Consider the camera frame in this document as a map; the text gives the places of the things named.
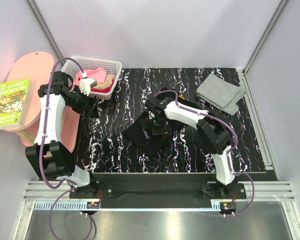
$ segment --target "white wall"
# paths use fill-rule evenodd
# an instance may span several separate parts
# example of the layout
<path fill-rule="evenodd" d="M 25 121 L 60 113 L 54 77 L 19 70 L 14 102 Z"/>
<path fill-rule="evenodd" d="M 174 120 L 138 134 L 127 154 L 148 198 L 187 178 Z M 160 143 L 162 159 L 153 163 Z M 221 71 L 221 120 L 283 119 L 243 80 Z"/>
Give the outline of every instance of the white wall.
<path fill-rule="evenodd" d="M 300 0 L 290 1 L 248 72 L 275 161 L 300 212 Z"/>
<path fill-rule="evenodd" d="M 280 0 L 36 0 L 64 56 L 243 68 Z"/>
<path fill-rule="evenodd" d="M 14 62 L 34 51 L 52 53 L 24 0 L 0 0 L 0 82 Z M 36 176 L 15 133 L 0 130 L 0 240 L 11 239 L 28 181 Z"/>

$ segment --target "metal frame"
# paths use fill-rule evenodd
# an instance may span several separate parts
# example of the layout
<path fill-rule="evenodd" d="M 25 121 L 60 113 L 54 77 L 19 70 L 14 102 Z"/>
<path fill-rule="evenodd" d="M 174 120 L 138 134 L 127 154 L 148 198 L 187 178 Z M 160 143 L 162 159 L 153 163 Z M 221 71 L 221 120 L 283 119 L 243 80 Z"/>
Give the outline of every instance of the metal frame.
<path fill-rule="evenodd" d="M 241 182 L 246 189 L 247 198 L 252 195 L 252 185 L 250 182 Z M 291 191 L 291 187 L 286 181 L 257 181 L 254 183 L 255 187 L 255 199 L 256 202 L 281 202 L 290 232 L 294 240 L 300 240 L 300 216 L 296 207 L 295 199 Z M 24 240 L 29 228 L 30 219 L 35 208 L 36 201 L 55 200 L 61 193 L 64 193 L 70 187 L 64 183 L 59 189 L 53 190 L 46 186 L 43 181 L 30 181 L 24 196 L 24 204 L 22 215 L 19 219 L 14 240 Z M 80 201 L 93 201 L 98 199 L 80 199 Z M 77 202 L 77 199 L 70 199 L 69 195 L 65 195 L 60 199 L 61 203 L 69 203 L 69 201 Z M 156 209 L 111 209 L 111 211 L 155 211 Z M 165 212 L 177 211 L 178 209 L 167 209 Z M 180 211 L 191 211 L 192 209 L 179 209 Z"/>
<path fill-rule="evenodd" d="M 248 107 L 248 111 L 251 116 L 251 121 L 253 124 L 253 128 L 255 131 L 256 138 L 260 145 L 260 151 L 263 158 L 263 162 L 265 165 L 265 169 L 267 171 L 274 170 L 275 175 L 278 180 L 280 180 L 279 171 L 275 162 L 274 154 L 269 144 L 269 140 L 266 134 L 266 130 L 264 124 L 261 120 L 260 113 L 257 107 L 257 103 L 254 97 L 254 93 L 252 91 L 251 85 L 247 78 L 247 75 L 244 74 L 242 69 L 236 70 L 238 73 L 239 81 L 241 85 L 246 89 L 246 97 L 245 102 Z"/>
<path fill-rule="evenodd" d="M 276 25 L 279 17 L 281 16 L 283 10 L 286 8 L 288 2 L 290 0 L 281 0 L 278 7 L 276 8 L 276 10 L 274 11 L 268 25 L 266 26 L 259 42 L 257 43 L 251 57 L 249 58 L 247 64 L 245 65 L 243 71 L 245 74 L 247 74 L 252 66 L 252 64 L 254 64 L 261 48 L 263 47 L 263 45 L 265 44 L 267 38 L 269 37 L 271 31 L 273 30 L 274 26 Z"/>
<path fill-rule="evenodd" d="M 48 41 L 50 47 L 53 50 L 53 53 L 55 54 L 55 56 L 57 57 L 57 59 L 62 59 L 64 56 L 62 54 L 62 52 L 60 51 L 53 35 L 51 34 L 48 25 L 41 13 L 41 11 L 39 10 L 36 1 L 35 0 L 25 0 L 26 3 L 28 4 L 31 12 L 33 13 L 34 18 L 36 19 L 37 23 L 39 24 L 46 40 Z"/>

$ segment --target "black marbled surface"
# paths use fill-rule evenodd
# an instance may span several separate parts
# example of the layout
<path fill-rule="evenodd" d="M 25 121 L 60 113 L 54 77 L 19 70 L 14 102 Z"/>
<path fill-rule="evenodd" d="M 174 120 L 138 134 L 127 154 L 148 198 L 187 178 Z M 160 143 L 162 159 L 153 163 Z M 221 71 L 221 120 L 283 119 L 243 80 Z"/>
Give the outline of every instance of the black marbled surface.
<path fill-rule="evenodd" d="M 142 68 L 123 69 L 110 100 L 98 104 L 99 118 L 82 118 L 77 147 L 74 152 L 77 165 L 96 173 L 202 173 L 214 172 L 210 154 L 202 152 L 198 133 L 185 127 L 174 133 L 170 144 L 151 158 L 122 136 L 122 131 L 138 118 L 148 95 L 163 87 L 172 87 L 183 96 L 199 104 L 214 108 L 205 101 L 196 100 L 196 89 L 210 74 L 240 86 L 235 68 Z M 238 147 L 232 153 L 235 171 L 265 172 L 259 144 L 245 102 L 238 102 L 234 115 L 222 112 L 238 135 Z"/>

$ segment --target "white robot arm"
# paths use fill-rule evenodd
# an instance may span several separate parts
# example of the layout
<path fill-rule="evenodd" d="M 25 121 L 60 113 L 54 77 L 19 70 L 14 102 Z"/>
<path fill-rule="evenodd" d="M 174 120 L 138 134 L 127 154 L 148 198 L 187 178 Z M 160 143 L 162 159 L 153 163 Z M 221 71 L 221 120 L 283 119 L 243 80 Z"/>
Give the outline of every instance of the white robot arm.
<path fill-rule="evenodd" d="M 91 193 L 96 191 L 96 181 L 92 180 L 93 175 L 76 166 L 71 152 L 62 143 L 62 115 L 65 106 L 88 118 L 98 117 L 96 104 L 98 98 L 89 97 L 92 87 L 97 82 L 92 78 L 81 79 L 80 85 L 69 86 L 69 80 L 73 81 L 64 72 L 56 71 L 53 74 L 48 105 L 48 116 L 46 125 L 46 135 L 43 147 L 43 166 L 44 174 L 47 178 L 56 180 L 71 180 L 69 183 L 76 183 L 77 190 L 80 192 Z M 35 170 L 38 177 L 41 176 L 39 167 L 39 149 L 44 135 L 44 123 L 46 117 L 48 84 L 41 85 L 38 90 L 41 103 L 41 116 L 37 136 L 34 145 L 26 147 L 25 155 Z"/>
<path fill-rule="evenodd" d="M 149 128 L 152 135 L 171 135 L 169 120 L 176 120 L 196 129 L 202 142 L 202 149 L 212 154 L 218 191 L 225 196 L 234 189 L 238 181 L 233 172 L 230 153 L 227 156 L 231 148 L 231 133 L 218 121 L 206 117 L 207 115 L 215 117 L 217 113 L 176 103 L 169 97 L 159 100 L 151 96 L 145 106 L 149 112 Z"/>

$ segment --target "gray towel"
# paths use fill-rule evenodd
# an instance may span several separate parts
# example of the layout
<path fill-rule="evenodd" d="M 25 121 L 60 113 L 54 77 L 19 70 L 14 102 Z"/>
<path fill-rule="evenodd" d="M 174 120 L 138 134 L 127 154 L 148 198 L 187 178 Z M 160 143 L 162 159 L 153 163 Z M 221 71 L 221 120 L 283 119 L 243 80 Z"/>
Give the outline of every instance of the gray towel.
<path fill-rule="evenodd" d="M 246 89 L 232 85 L 211 73 L 197 88 L 196 94 L 216 108 L 234 115 L 238 111 L 236 103 L 246 94 Z"/>

